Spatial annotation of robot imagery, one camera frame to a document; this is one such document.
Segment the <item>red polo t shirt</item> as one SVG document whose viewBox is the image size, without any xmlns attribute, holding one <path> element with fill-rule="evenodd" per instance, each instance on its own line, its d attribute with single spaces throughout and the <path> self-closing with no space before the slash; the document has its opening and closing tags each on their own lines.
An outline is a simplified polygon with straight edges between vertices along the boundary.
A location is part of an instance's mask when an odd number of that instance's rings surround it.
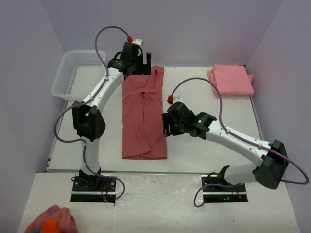
<svg viewBox="0 0 311 233">
<path fill-rule="evenodd" d="M 163 80 L 164 67 L 153 66 L 150 75 L 131 75 L 122 83 L 123 159 L 167 159 L 162 123 Z"/>
</svg>

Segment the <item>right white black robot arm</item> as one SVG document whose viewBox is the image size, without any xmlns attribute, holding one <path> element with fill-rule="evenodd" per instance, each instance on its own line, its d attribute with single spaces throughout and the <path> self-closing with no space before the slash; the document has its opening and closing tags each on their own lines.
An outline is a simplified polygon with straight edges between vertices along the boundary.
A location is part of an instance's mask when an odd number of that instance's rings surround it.
<svg viewBox="0 0 311 233">
<path fill-rule="evenodd" d="M 269 189 L 277 189 L 288 167 L 287 153 L 282 142 L 273 143 L 249 137 L 205 112 L 193 113 L 185 104 L 174 103 L 162 114 L 166 137 L 188 134 L 218 143 L 250 161 L 241 166 L 224 166 L 218 174 L 221 184 L 258 182 Z"/>
</svg>

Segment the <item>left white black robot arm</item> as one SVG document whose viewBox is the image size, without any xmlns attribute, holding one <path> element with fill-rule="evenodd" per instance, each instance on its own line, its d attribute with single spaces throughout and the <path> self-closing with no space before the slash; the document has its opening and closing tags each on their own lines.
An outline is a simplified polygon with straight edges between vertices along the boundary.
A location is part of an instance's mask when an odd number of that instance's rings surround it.
<svg viewBox="0 0 311 233">
<path fill-rule="evenodd" d="M 102 110 L 114 91 L 130 75 L 150 75 L 151 54 L 146 53 L 143 62 L 142 40 L 125 42 L 119 55 L 108 62 L 105 76 L 94 87 L 88 97 L 72 105 L 73 127 L 83 140 L 83 165 L 79 178 L 95 183 L 101 173 L 99 164 L 99 139 L 106 124 Z"/>
</svg>

